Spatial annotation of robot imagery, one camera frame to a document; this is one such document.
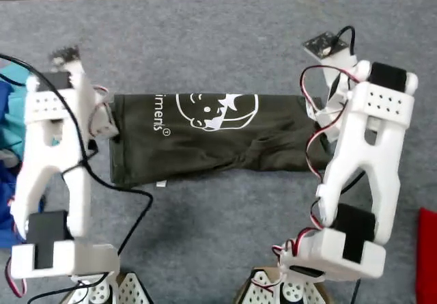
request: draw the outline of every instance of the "black cable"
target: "black cable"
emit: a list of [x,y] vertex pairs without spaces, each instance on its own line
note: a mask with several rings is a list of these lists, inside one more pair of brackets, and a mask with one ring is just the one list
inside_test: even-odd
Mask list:
[[352,294],[352,298],[350,300],[350,304],[355,304],[356,296],[358,295],[358,289],[361,285],[361,279],[358,279],[355,283],[354,293]]
[[26,85],[23,84],[23,83],[20,83],[20,82],[17,82],[17,81],[11,80],[9,77],[7,77],[6,75],[1,74],[1,73],[0,73],[0,79],[3,79],[3,80],[5,80],[6,82],[11,83],[11,84],[13,84],[13,85],[16,85],[16,86],[18,86],[18,87],[25,87],[25,86],[26,86]]
[[84,297],[80,301],[78,301],[76,303],[73,303],[73,304],[81,304],[81,303],[83,303],[83,301],[87,298],[88,293],[89,293],[89,288],[87,288],[87,292],[85,293]]
[[341,36],[347,31],[350,30],[351,32],[351,36],[350,36],[350,46],[349,46],[349,50],[350,50],[350,55],[353,56],[355,55],[355,27],[348,25],[345,26],[344,28],[342,28],[339,33],[337,33],[337,35],[333,38],[333,41],[330,44],[330,52],[335,48],[335,46],[337,45],[337,43],[339,43]]
[[355,177],[355,179],[353,179],[347,186],[345,186],[341,190],[340,195],[343,195],[344,193],[349,191],[365,174],[366,172],[361,171],[360,174]]
[[[115,190],[115,191],[127,192],[127,193],[137,193],[137,194],[144,195],[144,196],[149,198],[149,201],[148,201],[146,207],[143,209],[141,214],[138,216],[137,220],[135,221],[135,223],[133,224],[133,226],[129,230],[128,234],[126,235],[126,237],[122,241],[122,244],[120,245],[120,247],[119,247],[119,249],[117,251],[118,255],[120,255],[120,253],[123,251],[124,247],[128,243],[130,237],[134,233],[135,229],[137,228],[138,224],[141,222],[141,220],[144,218],[145,214],[152,207],[153,200],[154,200],[153,196],[150,193],[148,193],[146,191],[139,190],[139,189],[125,189],[125,188],[122,188],[122,187],[119,187],[119,186],[113,186],[112,184],[109,184],[109,183],[105,182],[104,180],[102,180],[101,178],[99,178],[94,173],[94,171],[92,170],[91,166],[89,166],[88,157],[87,157],[87,150],[85,149],[85,144],[83,143],[81,129],[79,128],[79,123],[77,122],[76,116],[74,116],[70,106],[68,105],[68,103],[66,102],[64,97],[56,89],[56,87],[41,72],[39,72],[36,68],[34,68],[32,65],[26,63],[25,61],[23,61],[23,60],[21,60],[19,58],[15,58],[15,57],[9,56],[9,55],[4,55],[2,53],[0,53],[0,58],[4,59],[4,60],[7,60],[7,61],[10,61],[12,63],[15,63],[15,64],[17,64],[17,65],[19,65],[21,67],[26,68],[28,71],[30,71],[30,73],[36,75],[40,80],[44,81],[46,83],[46,85],[48,86],[48,88],[56,95],[56,97],[58,97],[59,101],[66,108],[66,111],[68,112],[68,115],[72,119],[74,127],[76,129],[76,133],[78,135],[78,141],[79,141],[79,148],[80,148],[81,154],[82,154],[81,164],[87,170],[88,174],[98,184],[101,184],[102,186],[105,186],[106,188],[112,189],[112,190]],[[29,299],[27,304],[31,304],[35,300],[41,299],[43,297],[47,297],[47,296],[51,296],[51,295],[55,295],[55,294],[62,294],[64,292],[71,292],[71,291],[75,291],[75,290],[82,289],[82,288],[95,287],[98,284],[100,284],[108,276],[108,274],[109,273],[104,273],[103,276],[98,281],[94,282],[93,284],[82,285],[82,286],[78,285],[78,286],[73,286],[73,287],[69,287],[69,288],[64,288],[64,289],[61,289],[61,290],[54,290],[52,292],[46,292],[46,293],[43,293],[43,294],[39,294],[39,295],[34,296],[31,299]]]

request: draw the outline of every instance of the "small circuit board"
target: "small circuit board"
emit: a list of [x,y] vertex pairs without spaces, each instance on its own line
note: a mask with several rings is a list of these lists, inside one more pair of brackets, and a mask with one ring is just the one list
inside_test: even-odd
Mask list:
[[336,45],[331,48],[335,38],[336,35],[334,33],[325,32],[304,42],[303,46],[310,52],[310,54],[315,55],[318,59],[324,59],[342,51],[343,49],[349,48],[349,45],[341,39],[338,39]]

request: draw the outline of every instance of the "red and white wire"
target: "red and white wire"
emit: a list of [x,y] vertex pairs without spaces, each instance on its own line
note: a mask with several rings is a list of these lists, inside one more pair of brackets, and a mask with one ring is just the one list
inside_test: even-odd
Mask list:
[[18,298],[21,298],[26,295],[27,293],[27,282],[26,279],[21,280],[21,290],[18,289],[18,286],[16,285],[15,281],[12,279],[11,276],[11,258],[6,262],[5,267],[5,278],[6,281],[11,288],[12,292],[17,296]]
[[279,279],[277,279],[275,282],[272,282],[271,284],[263,285],[263,284],[259,283],[257,280],[255,280],[253,278],[251,279],[251,283],[254,284],[257,287],[260,287],[260,288],[268,291],[269,293],[273,293],[273,290],[271,290],[271,288],[279,285],[283,280],[284,280],[284,276],[282,275],[282,276],[280,276]]
[[309,170],[318,177],[319,181],[322,182],[323,181],[323,177],[320,174],[320,172],[313,166],[313,164],[311,163],[311,160],[309,158],[309,148],[311,147],[311,144],[314,142],[314,140],[316,140],[320,135],[322,135],[326,130],[328,130],[329,128],[332,128],[339,120],[340,117],[343,115],[344,110],[346,109],[346,105],[348,104],[348,102],[345,103],[345,106],[343,107],[343,109],[339,112],[339,114],[337,115],[337,117],[328,125],[324,126],[323,128],[320,128],[319,130],[315,131],[310,138],[307,141],[307,145],[305,148],[305,159],[307,160],[307,164],[308,164],[308,168]]
[[338,68],[338,67],[329,66],[329,65],[312,65],[312,66],[306,67],[302,71],[302,74],[300,75],[299,85],[300,85],[300,90],[301,90],[303,96],[305,97],[305,99],[308,101],[308,103],[311,105],[311,107],[313,108],[313,110],[315,112],[319,112],[320,109],[315,104],[313,98],[311,97],[311,95],[309,94],[309,92],[307,91],[307,88],[305,86],[305,74],[307,73],[308,70],[311,70],[311,69],[314,69],[314,68],[331,68],[333,70],[337,70],[340,73],[345,74],[347,77],[349,77],[354,82],[358,83],[358,80],[356,79],[356,77],[354,75],[350,74],[347,70],[344,70],[343,68]]
[[299,249],[300,249],[300,243],[302,242],[302,239],[309,233],[312,231],[319,231],[317,228],[315,227],[306,227],[304,229],[302,229],[298,236],[296,237],[296,240],[294,241],[294,252],[293,256],[297,256],[299,254]]
[[89,115],[89,119],[88,119],[88,133],[92,136],[95,137],[96,135],[93,133],[92,130],[92,125],[93,125],[93,120],[94,120],[94,116],[96,116],[97,111],[101,108],[101,106],[105,106],[108,109],[108,105],[106,102],[99,102],[93,109],[93,111],[91,112],[91,114]]
[[309,217],[311,219],[311,222],[314,224],[314,226],[321,230],[324,228],[324,226],[320,223],[319,219],[316,217],[316,215],[313,212],[314,206],[319,202],[320,197],[317,198],[311,205],[311,209],[309,210]]

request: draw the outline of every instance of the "blue cloth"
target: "blue cloth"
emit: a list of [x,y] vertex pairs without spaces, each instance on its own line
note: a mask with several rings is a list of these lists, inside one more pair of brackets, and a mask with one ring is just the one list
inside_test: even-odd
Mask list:
[[[16,64],[7,65],[0,69],[0,73],[19,83],[26,83],[29,76],[28,70]],[[4,109],[4,115],[0,115],[0,149],[13,151],[22,161],[26,135],[24,107],[27,90],[25,87],[16,85],[9,85],[9,88],[8,105]],[[2,98],[3,96],[0,94],[0,108]]]
[[10,248],[20,242],[13,231],[14,218],[8,202],[15,194],[16,177],[0,161],[0,248]]
[[[25,83],[29,72],[16,64],[10,64],[0,73]],[[9,149],[23,160],[26,127],[24,107],[26,88],[0,80],[0,150]],[[16,176],[6,169],[0,161],[0,248],[10,248],[22,242],[18,233],[14,232],[14,218],[10,214],[8,202],[15,194]]]

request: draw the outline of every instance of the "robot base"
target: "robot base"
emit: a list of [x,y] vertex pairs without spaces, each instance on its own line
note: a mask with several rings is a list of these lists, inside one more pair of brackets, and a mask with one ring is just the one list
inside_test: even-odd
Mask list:
[[284,279],[269,290],[255,285],[275,283],[279,279],[277,268],[256,268],[245,283],[234,304],[330,304],[322,284],[313,284],[301,279]]
[[[128,273],[125,277],[119,275],[117,280],[120,284],[117,289],[112,289],[112,292],[115,292],[115,302],[113,301],[113,304],[153,304],[135,273]],[[93,287],[89,292],[86,289],[76,290],[69,294],[61,304],[103,304],[107,303],[110,294],[109,285],[103,281],[101,286]]]

